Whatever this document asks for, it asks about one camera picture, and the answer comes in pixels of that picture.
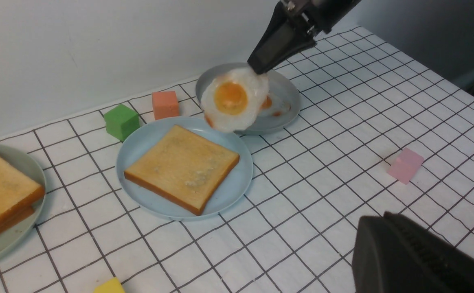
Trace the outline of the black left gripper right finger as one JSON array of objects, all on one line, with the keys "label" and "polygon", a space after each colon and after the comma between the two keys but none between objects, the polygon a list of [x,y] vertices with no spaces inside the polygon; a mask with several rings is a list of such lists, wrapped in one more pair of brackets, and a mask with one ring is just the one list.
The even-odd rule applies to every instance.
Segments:
[{"label": "black left gripper right finger", "polygon": [[474,293],[474,258],[391,212],[359,219],[352,272],[358,293]]}]

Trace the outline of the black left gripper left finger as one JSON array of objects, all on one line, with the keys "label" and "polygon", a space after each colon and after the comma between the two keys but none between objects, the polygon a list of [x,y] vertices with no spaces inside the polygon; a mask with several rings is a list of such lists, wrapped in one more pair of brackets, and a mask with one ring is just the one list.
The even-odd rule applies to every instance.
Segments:
[{"label": "black left gripper left finger", "polygon": [[359,0],[280,0],[262,38],[248,58],[257,74],[266,74],[293,55],[316,46]]}]

